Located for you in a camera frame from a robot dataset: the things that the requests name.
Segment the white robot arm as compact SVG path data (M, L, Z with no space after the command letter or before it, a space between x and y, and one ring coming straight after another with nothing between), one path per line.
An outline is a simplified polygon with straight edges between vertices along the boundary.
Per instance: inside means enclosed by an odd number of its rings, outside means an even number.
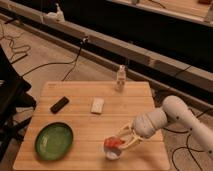
M117 134L119 138L125 135L130 136L119 150L126 150L143 139L149 139L158 130L174 122L188 128L197 143L213 160L213 130L200 122L181 98L173 95L167 96L161 107L136 116L119 131Z

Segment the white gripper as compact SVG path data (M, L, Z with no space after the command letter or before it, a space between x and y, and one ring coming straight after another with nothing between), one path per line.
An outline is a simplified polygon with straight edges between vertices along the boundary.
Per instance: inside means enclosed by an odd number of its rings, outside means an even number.
M159 129L167 125L167 116L162 109L155 109L152 112L138 115L133 123L125 124L116 134L123 144L119 146L120 150L127 150L141 143L142 138L150 138Z

